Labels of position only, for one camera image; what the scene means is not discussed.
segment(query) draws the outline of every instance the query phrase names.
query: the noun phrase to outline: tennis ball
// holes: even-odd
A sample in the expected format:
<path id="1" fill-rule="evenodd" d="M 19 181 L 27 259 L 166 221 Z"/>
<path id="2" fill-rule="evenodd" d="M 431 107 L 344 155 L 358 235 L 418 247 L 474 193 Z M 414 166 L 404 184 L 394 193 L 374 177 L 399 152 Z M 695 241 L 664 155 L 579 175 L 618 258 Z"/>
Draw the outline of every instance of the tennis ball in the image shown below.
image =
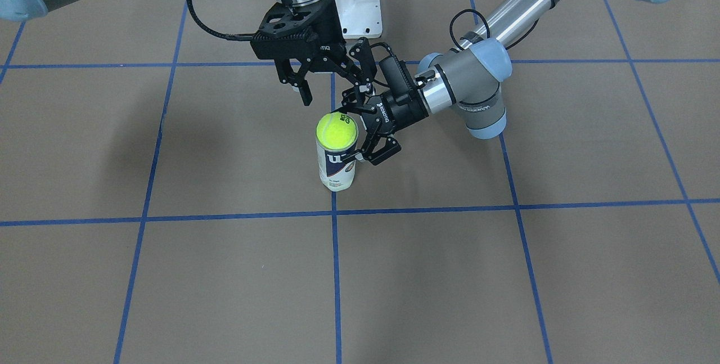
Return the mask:
<path id="1" fill-rule="evenodd" d="M 316 128 L 317 141 L 327 150 L 349 148 L 358 138 L 358 127 L 353 118 L 342 113 L 329 113 L 321 118 Z"/>

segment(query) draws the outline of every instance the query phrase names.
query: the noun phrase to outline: robotic arm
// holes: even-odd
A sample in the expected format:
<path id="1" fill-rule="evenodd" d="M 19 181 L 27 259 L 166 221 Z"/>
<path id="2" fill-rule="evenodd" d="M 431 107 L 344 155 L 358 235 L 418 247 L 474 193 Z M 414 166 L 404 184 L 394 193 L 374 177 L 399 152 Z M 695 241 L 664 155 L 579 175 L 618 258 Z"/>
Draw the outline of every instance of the robotic arm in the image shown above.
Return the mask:
<path id="1" fill-rule="evenodd" d="M 0 0 L 0 17 L 25 21 L 76 1 Z M 307 72 L 333 72 L 347 79 L 352 88 L 343 92 L 337 111 L 360 115 L 367 136 L 344 161 L 366 159 L 378 164 L 401 150 L 394 138 L 396 131 L 449 107 L 460 113 L 473 136 L 489 139 L 499 135 L 506 126 L 501 83 L 512 73 L 506 48 L 561 0 L 505 0 L 483 18 L 483 25 L 466 33 L 457 48 L 426 56 L 416 75 L 407 71 L 406 64 L 385 43 L 371 46 L 367 38 L 360 38 L 348 50 L 335 0 L 276 1 L 253 34 L 226 35 L 203 29 L 230 41 L 248 41 L 259 59 L 275 62 L 280 82 L 298 91 L 304 105 L 312 100 L 304 79 Z M 194 12 L 191 15 L 201 24 Z M 371 48 L 376 46 L 383 46 L 389 54 L 379 62 L 386 84 L 375 80 L 378 69 Z M 300 66 L 293 69 L 291 60 L 299 61 Z M 377 94 L 376 84 L 388 89 Z M 375 150 L 383 139 L 383 147 Z"/>

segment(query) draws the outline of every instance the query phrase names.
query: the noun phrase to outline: can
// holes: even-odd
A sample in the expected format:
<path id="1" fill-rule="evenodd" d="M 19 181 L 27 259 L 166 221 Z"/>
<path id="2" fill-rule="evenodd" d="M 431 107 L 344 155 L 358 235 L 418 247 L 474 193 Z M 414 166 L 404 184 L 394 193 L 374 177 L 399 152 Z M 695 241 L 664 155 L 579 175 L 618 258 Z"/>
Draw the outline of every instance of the can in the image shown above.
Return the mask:
<path id="1" fill-rule="evenodd" d="M 356 161 L 345 164 L 342 158 L 355 151 L 357 140 L 357 123 L 345 114 L 329 113 L 317 123 L 319 179 L 332 192 L 346 190 L 353 183 Z"/>

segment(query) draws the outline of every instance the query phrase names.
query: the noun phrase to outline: tennis ball can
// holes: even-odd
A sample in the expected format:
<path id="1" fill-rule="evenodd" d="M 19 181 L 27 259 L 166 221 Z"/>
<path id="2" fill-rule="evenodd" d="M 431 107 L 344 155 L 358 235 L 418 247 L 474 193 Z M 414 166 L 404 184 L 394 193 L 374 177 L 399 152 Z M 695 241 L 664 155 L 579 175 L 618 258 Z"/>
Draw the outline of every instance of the tennis ball can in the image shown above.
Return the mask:
<path id="1" fill-rule="evenodd" d="M 353 183 L 356 161 L 345 164 L 342 158 L 355 151 L 357 141 L 357 123 L 345 114 L 329 113 L 317 123 L 319 179 L 332 192 L 346 190 Z"/>

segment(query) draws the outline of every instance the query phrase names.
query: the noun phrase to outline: yellow tennis ball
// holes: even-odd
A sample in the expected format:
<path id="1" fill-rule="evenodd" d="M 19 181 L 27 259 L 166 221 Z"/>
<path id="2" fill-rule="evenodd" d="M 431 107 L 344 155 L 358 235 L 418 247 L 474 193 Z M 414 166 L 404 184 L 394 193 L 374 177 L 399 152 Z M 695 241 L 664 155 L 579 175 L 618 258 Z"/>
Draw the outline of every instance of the yellow tennis ball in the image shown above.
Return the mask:
<path id="1" fill-rule="evenodd" d="M 329 113 L 317 123 L 316 136 L 326 149 L 344 150 L 357 140 L 358 127 L 353 118 L 345 114 Z"/>

